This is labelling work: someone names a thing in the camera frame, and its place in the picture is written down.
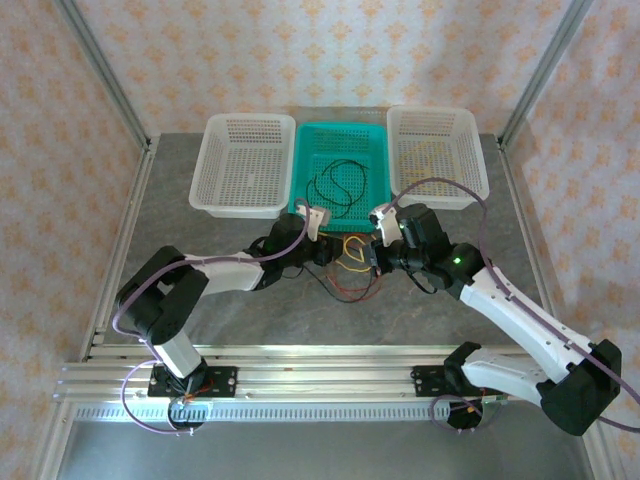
black bracket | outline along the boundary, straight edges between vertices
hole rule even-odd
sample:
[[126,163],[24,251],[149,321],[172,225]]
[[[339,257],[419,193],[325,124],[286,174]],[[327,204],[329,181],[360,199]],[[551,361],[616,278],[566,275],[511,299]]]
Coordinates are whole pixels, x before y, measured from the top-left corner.
[[[238,367],[218,367],[207,366],[203,387],[198,391],[199,398],[233,398],[236,394],[238,384]],[[149,397],[169,397],[182,396],[182,393],[173,388],[175,382],[171,381],[169,372],[164,365],[156,365],[151,372],[149,380]]]
[[417,365],[411,370],[416,397],[439,397],[440,395],[457,395],[459,397],[479,397],[482,395],[502,395],[502,392],[491,388],[477,388],[466,385],[456,388],[444,375],[442,365]]

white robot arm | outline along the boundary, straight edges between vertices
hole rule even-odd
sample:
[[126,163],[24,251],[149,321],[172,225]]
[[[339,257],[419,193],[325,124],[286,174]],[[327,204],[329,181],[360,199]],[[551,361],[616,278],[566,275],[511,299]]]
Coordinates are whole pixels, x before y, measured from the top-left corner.
[[[482,313],[531,355],[526,360],[514,359],[465,342],[444,364],[449,391],[466,395],[469,387],[480,387],[514,395],[540,406],[561,429],[582,435],[618,395],[620,387],[571,347],[590,353],[617,375],[620,350],[608,340],[595,345],[553,318],[513,287],[497,267],[487,265],[476,247],[451,244],[433,210],[415,204],[397,210],[387,208],[383,213],[385,207],[376,208],[371,215],[382,233],[382,238],[367,247],[375,274],[400,269],[414,281],[414,275],[424,276],[435,289]],[[317,236],[318,226],[328,218],[326,214],[322,209],[311,209],[311,229],[304,241],[277,260],[258,261],[291,245],[302,229],[303,222],[296,215],[283,215],[267,237],[232,256],[237,262],[229,257],[229,261],[211,262],[212,257],[207,257],[209,263],[205,263],[164,247],[125,285],[118,294],[120,303],[171,262],[186,259],[190,263],[160,278],[173,287],[170,292],[163,294],[156,282],[127,312],[136,331],[163,361],[174,384],[188,393],[200,388],[207,375],[206,362],[182,328],[200,296],[259,290],[279,280],[286,267],[301,267],[308,261],[326,265],[335,260],[342,253],[342,241]],[[546,328],[541,319],[550,327]],[[561,331],[562,338],[553,331]]]

gray table surface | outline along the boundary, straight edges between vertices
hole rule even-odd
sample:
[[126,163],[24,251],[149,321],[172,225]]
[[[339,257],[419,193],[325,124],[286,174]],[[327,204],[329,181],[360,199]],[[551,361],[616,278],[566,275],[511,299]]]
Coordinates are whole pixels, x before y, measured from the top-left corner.
[[60,480],[589,480],[584,443],[524,404],[472,434],[428,422],[212,423],[193,437],[74,422]]
[[[272,221],[213,218],[189,205],[202,134],[167,134],[157,154],[126,256],[120,285],[164,245],[183,253],[223,255],[266,235]],[[486,245],[493,261],[526,295],[540,303],[533,270],[493,135],[481,135],[491,194]],[[437,212],[454,242],[477,243],[480,207]],[[318,273],[318,267],[312,267]],[[342,272],[346,285],[365,275]],[[427,296],[401,272],[382,279],[382,291],[359,304],[342,304],[306,272],[258,292],[225,292],[200,299],[186,325],[200,345],[458,345],[512,341],[482,315],[446,293]],[[132,340],[111,330],[105,343]]]

cable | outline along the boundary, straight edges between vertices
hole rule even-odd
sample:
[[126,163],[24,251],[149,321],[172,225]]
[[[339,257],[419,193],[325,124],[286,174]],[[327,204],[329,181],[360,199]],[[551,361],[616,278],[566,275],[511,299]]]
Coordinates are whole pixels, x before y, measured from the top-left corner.
[[348,267],[346,266],[344,263],[342,263],[342,261],[340,260],[334,260],[336,264],[340,265],[342,268],[344,268],[347,272],[353,272],[353,273],[367,273],[369,270],[371,270],[371,267],[367,267],[367,268],[353,268],[353,267]]
[[[338,183],[338,181],[335,179],[335,177],[333,176],[333,172],[335,171],[336,168],[341,167],[342,165],[356,165],[359,169],[360,169],[360,173],[362,173],[362,191],[360,192],[360,195],[358,195],[358,197],[354,200],[353,196],[351,195],[351,192],[349,192],[346,188],[344,188],[342,185],[340,185]],[[360,199],[364,196],[366,189],[367,189],[367,174],[365,173],[365,169],[368,168],[358,162],[356,162],[355,160],[349,160],[349,159],[344,159],[344,158],[339,158],[334,160],[333,162],[331,162],[329,165],[327,165],[325,167],[325,169],[322,171],[322,173],[319,175],[320,177],[323,177],[324,175],[326,175],[327,171],[329,172],[329,179],[331,180],[331,183],[333,183],[336,187],[338,187],[340,190],[342,190],[347,197],[349,198],[348,203],[340,203],[337,202],[331,198],[326,197],[322,192],[320,192],[320,190],[318,189],[318,175],[314,175],[314,177],[312,179],[310,179],[307,182],[307,186],[306,186],[306,198],[307,198],[307,202],[311,203],[309,200],[309,187],[311,185],[313,185],[313,188],[316,191],[316,194],[322,198],[324,201],[329,202],[333,205],[337,205],[340,207],[345,207],[346,210],[337,216],[334,216],[334,219],[339,219],[339,218],[343,218],[345,217],[350,211],[351,211],[351,207],[353,205],[355,205],[356,203],[358,203],[360,201]]]
[[413,273],[411,273],[409,270],[405,270],[405,272],[407,273],[407,276],[411,279],[411,281],[414,283],[414,285],[416,287],[418,287],[418,289],[420,289],[420,291],[426,293],[427,295],[433,295],[434,293],[436,293],[438,291],[438,289],[436,287],[433,287],[433,291],[429,291],[426,288],[424,288],[424,285],[422,285],[418,279],[413,275]]
[[[125,300],[125,302],[120,306],[118,311],[113,316],[113,319],[111,321],[111,325],[113,326],[113,329],[122,335],[129,335],[132,337],[136,337],[141,341],[144,341],[142,340],[142,337],[138,334],[138,332],[136,332],[135,330],[129,330],[129,329],[120,327],[120,319],[124,315],[124,312],[126,312],[131,307],[131,305],[133,305],[133,303],[136,300],[138,300],[138,298],[140,298],[140,296],[151,285],[156,283],[160,278],[162,278],[163,275],[175,270],[176,268],[184,267],[186,265],[190,265],[190,266],[191,265],[209,265],[212,263],[220,263],[220,262],[261,263],[261,262],[268,262],[270,260],[275,260],[277,258],[287,255],[289,252],[294,250],[300,244],[300,242],[302,242],[302,240],[304,240],[305,236],[307,235],[307,230],[309,229],[309,218],[311,216],[311,209],[309,208],[309,204],[303,198],[297,198],[294,203],[297,203],[297,202],[302,202],[305,207],[304,226],[302,227],[302,231],[300,232],[300,235],[298,235],[298,238],[296,238],[296,240],[287,248],[285,248],[280,252],[274,253],[272,255],[267,255],[264,257],[252,257],[252,258],[241,258],[241,257],[231,257],[231,256],[207,257],[207,258],[191,259],[191,260],[185,259],[185,260],[179,260],[177,262],[170,263],[169,265],[162,267],[156,273],[151,275],[147,280],[143,282],[142,285],[140,285],[131,295],[129,295],[129,297]],[[159,361],[162,361],[159,355],[157,354],[157,352],[155,351],[155,349],[147,342],[144,342],[144,343],[147,345],[149,350],[151,350],[151,352],[154,354],[156,359]]]
[[[640,406],[640,394],[636,390],[634,390],[633,387],[631,387],[631,385],[629,385],[625,380],[623,380],[618,374],[616,374],[613,370],[611,370],[609,367],[607,367],[604,363],[602,363],[600,360],[598,360],[593,355],[591,355],[591,353],[585,351],[582,347],[580,347],[580,346],[576,345],[575,343],[573,343],[569,337],[567,337],[564,333],[562,333],[560,330],[556,329],[553,325],[551,325],[544,318],[542,318],[540,315],[538,315],[534,310],[532,310],[522,300],[520,300],[516,296],[511,295],[511,290],[509,290],[509,288],[504,284],[504,282],[500,279],[500,277],[498,276],[496,271],[493,269],[493,265],[489,261],[489,257],[486,254],[486,250],[484,248],[484,233],[485,233],[486,226],[487,226],[487,214],[488,214],[489,209],[487,207],[486,202],[482,198],[480,198],[480,196],[476,192],[474,192],[470,188],[465,187],[464,185],[459,184],[458,182],[454,182],[453,180],[449,180],[447,178],[441,178],[441,177],[423,178],[422,180],[418,180],[417,182],[412,183],[407,188],[402,190],[398,194],[398,196],[395,197],[391,201],[391,203],[389,203],[389,205],[387,205],[382,210],[382,215],[386,214],[391,208],[393,208],[395,205],[397,205],[398,200],[400,200],[409,191],[413,190],[414,188],[416,188],[416,187],[418,187],[420,185],[423,185],[425,183],[431,183],[431,182],[442,182],[442,183],[447,183],[449,185],[453,185],[454,187],[457,187],[460,190],[462,190],[463,192],[471,195],[480,204],[480,207],[482,207],[482,220],[480,221],[480,228],[478,229],[478,250],[480,251],[480,255],[482,256],[482,261],[484,262],[485,266],[487,267],[489,275],[491,275],[491,278],[496,283],[498,288],[507,297],[509,297],[509,299],[515,305],[518,305],[518,307],[520,307],[522,310],[524,310],[529,316],[531,316],[531,318],[533,318],[536,322],[538,322],[548,332],[550,332],[552,335],[554,335],[556,338],[558,338],[560,341],[562,341],[568,348],[571,348],[572,350],[574,350],[575,352],[580,354],[582,357],[584,357],[587,360],[589,360],[593,365],[595,365],[601,371],[606,373],[609,376],[609,378],[611,378],[613,381],[615,381],[629,395],[631,395],[631,398],[633,398],[633,400],[636,402],[636,404],[638,404]],[[603,423],[606,423],[607,425],[611,425],[613,427],[619,428],[620,430],[624,430],[626,432],[640,433],[640,427],[632,427],[630,425],[624,425],[622,423],[618,423],[618,422],[616,422],[614,420],[609,420],[608,418],[604,418],[604,417],[600,417],[599,420],[601,422],[603,422]]]
[[[380,279],[380,277],[375,277],[375,279],[373,280],[373,283],[371,283],[371,286],[373,287],[376,282]],[[343,286],[341,286],[340,284],[338,284],[338,280],[331,277],[331,275],[327,274],[327,280],[329,280],[329,283],[331,283],[331,285],[334,286],[334,288],[336,290],[338,290],[340,293],[342,293],[345,297],[350,298],[351,300],[357,300],[359,302],[364,302],[366,300],[369,300],[370,298],[375,297],[378,293],[380,293],[380,290],[382,289],[382,286],[378,286],[377,290],[365,297],[352,297],[351,293],[349,292],[362,292],[363,290],[366,290],[367,287],[362,287],[362,288],[344,288]]]
[[300,270],[298,270],[298,273],[296,273],[293,277],[287,277],[286,275],[282,275],[282,278],[286,278],[287,280],[294,280],[298,278],[300,275],[302,275],[302,272],[304,272],[304,268],[300,267]]
[[129,383],[129,379],[133,376],[134,373],[136,373],[142,367],[144,367],[146,365],[151,365],[151,364],[154,364],[154,363],[156,363],[156,360],[147,360],[145,362],[142,362],[142,363],[136,365],[135,367],[133,367],[131,369],[131,371],[127,374],[127,376],[124,377],[124,381],[122,382],[122,387],[120,388],[120,402],[122,402],[122,408],[124,408],[124,411],[127,413],[127,415],[129,415],[129,418],[131,418],[133,423],[135,423],[139,427],[144,428],[145,430],[147,430],[149,432],[159,433],[161,435],[180,435],[180,434],[183,434],[183,433],[188,433],[189,435],[193,435],[193,432],[195,431],[194,428],[175,429],[175,427],[173,427],[173,425],[172,425],[172,428],[174,428],[173,430],[164,430],[162,428],[153,427],[153,426],[149,425],[148,423],[145,423],[142,420],[138,419],[133,414],[133,412],[129,409],[129,407],[127,405],[127,402],[126,402],[126,395],[125,395],[125,391],[127,389],[127,384]]
[[331,295],[334,299],[336,299],[338,302],[341,303],[357,303],[357,302],[361,302],[365,299],[365,297],[367,296],[367,293],[369,293],[369,290],[371,290],[371,286],[373,285],[373,281],[374,281],[374,275],[373,272],[371,272],[371,276],[369,277],[369,285],[367,285],[367,288],[364,290],[364,293],[358,297],[358,298],[351,298],[350,300],[345,300],[344,298],[340,298],[337,295],[335,295],[331,289],[329,289],[329,287],[327,287],[325,285],[325,283],[315,274],[313,273],[309,267],[307,267],[306,265],[303,265],[302,268],[304,268],[307,272],[309,272],[309,275],[311,275],[321,286],[322,288],[324,288],[324,290]]
[[365,263],[365,258],[364,258],[364,253],[362,252],[362,248],[358,248],[357,251],[360,253],[360,258],[356,258],[353,255],[351,255],[351,253],[349,253],[349,248],[353,248],[353,247],[349,247],[349,242],[355,239],[358,242],[360,242],[361,245],[366,245],[366,242],[364,240],[362,240],[360,237],[356,236],[356,235],[351,235],[350,237],[346,237],[343,240],[342,243],[342,252],[349,258],[351,258],[352,260],[355,260],[356,262],[359,263]]
[[428,411],[429,411],[429,418],[431,420],[431,423],[433,423],[436,427],[441,428],[442,430],[445,430],[447,432],[452,432],[452,433],[457,433],[457,434],[461,434],[463,432],[469,432],[469,433],[473,433],[476,430],[481,430],[483,428],[489,427],[490,425],[492,425],[495,422],[496,417],[498,416],[498,412],[501,409],[498,409],[493,416],[487,421],[487,423],[485,424],[480,424],[477,427],[473,427],[467,430],[461,429],[461,428],[449,428],[449,427],[445,427],[444,425],[442,425],[440,422],[438,422],[436,420],[436,403],[438,403],[440,400],[454,400],[456,402],[462,402],[466,405],[466,408],[470,408],[472,409],[474,412],[476,412],[480,418],[482,418],[484,416],[483,412],[481,412],[480,410],[478,410],[478,407],[476,407],[472,402],[470,402],[469,400],[467,400],[466,398],[463,397],[459,397],[457,395],[440,395],[439,397],[434,398],[430,403],[429,403],[429,407],[428,407]]

floral wallpaper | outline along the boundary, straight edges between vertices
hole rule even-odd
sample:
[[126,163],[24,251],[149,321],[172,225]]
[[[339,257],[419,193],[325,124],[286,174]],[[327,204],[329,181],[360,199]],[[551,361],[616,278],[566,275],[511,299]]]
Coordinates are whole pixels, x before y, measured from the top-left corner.
[[569,0],[79,0],[148,134],[212,114],[429,104],[502,130]]
[[[535,244],[560,317],[623,352],[640,389],[640,10],[595,2],[529,115],[509,158],[528,192]],[[640,426],[621,394],[608,416]],[[617,434],[629,479],[640,437]]]
[[31,478],[139,147],[50,0],[0,3],[0,478]]

